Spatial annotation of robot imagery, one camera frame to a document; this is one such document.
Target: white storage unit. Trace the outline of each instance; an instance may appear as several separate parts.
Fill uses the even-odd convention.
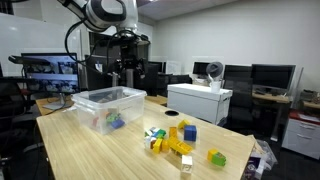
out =
[[[320,126],[313,122],[289,118],[282,147],[319,159]]]
[[[168,86],[168,108],[219,124],[228,116],[231,90],[220,89],[212,93],[210,87],[193,84]]]
[[[77,108],[80,124],[107,134],[115,129],[106,116],[109,113],[120,114],[125,124],[139,118],[144,112],[145,96],[145,91],[112,87],[74,94],[72,101]]]

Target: wooden table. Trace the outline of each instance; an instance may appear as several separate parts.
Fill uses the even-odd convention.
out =
[[[73,105],[73,102],[70,100],[70,97],[66,97],[66,99],[67,99],[66,104],[69,104],[70,106]],[[49,113],[51,113],[53,111],[51,109],[44,108],[43,107],[44,105],[46,105],[46,104],[48,104],[50,102],[58,101],[58,100],[59,99],[56,98],[56,97],[36,100],[36,104],[38,106],[38,109],[40,111],[41,116],[47,115],[47,114],[49,114]],[[56,112],[61,112],[61,111],[64,111],[64,110],[66,110],[66,108],[59,109]]]
[[[320,109],[320,104],[316,104],[316,103],[313,103],[313,102],[303,101],[303,106],[304,107],[309,107],[309,108],[314,108],[314,109]]]
[[[148,100],[148,101],[154,102],[156,104],[159,104],[159,105],[167,104],[167,101],[168,101],[168,99],[166,97],[159,96],[159,95],[157,95],[157,96],[146,96],[145,99]]]
[[[37,118],[55,179],[240,179],[254,142],[241,134],[180,113],[169,117],[168,109],[146,101],[144,115],[101,135],[77,120],[76,111]],[[172,152],[154,154],[144,149],[144,129],[170,126],[188,119],[197,126],[192,174],[181,173],[181,158]],[[225,167],[206,160],[209,149],[227,157]]]
[[[289,104],[290,103],[290,98],[288,96],[272,96],[272,94],[256,94],[256,93],[252,93],[252,97],[256,98],[256,99],[262,99],[262,100],[267,100],[267,101],[274,101],[277,102],[279,104],[278,107],[278,112],[277,112],[277,117],[276,117],[276,122],[274,124],[273,130],[272,130],[272,134],[271,134],[271,140],[272,141],[278,141],[278,127],[279,127],[279,123],[280,123],[280,118],[281,118],[281,114],[282,114],[282,110],[284,108],[285,104]]]

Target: white filing cabinet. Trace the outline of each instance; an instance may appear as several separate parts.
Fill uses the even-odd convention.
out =
[[[193,117],[219,124],[228,116],[232,90],[220,89],[212,93],[210,87],[193,84],[174,84],[168,86],[168,108]]]
[[[319,159],[320,126],[319,123],[293,118],[290,114],[282,147]]]

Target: window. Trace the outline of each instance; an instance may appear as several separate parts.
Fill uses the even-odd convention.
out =
[[[12,14],[13,15],[13,8],[11,2],[3,2],[0,0],[0,13],[5,14]]]

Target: ceiling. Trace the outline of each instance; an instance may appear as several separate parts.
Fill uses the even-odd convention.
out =
[[[153,20],[187,14],[237,0],[136,0],[139,14]]]

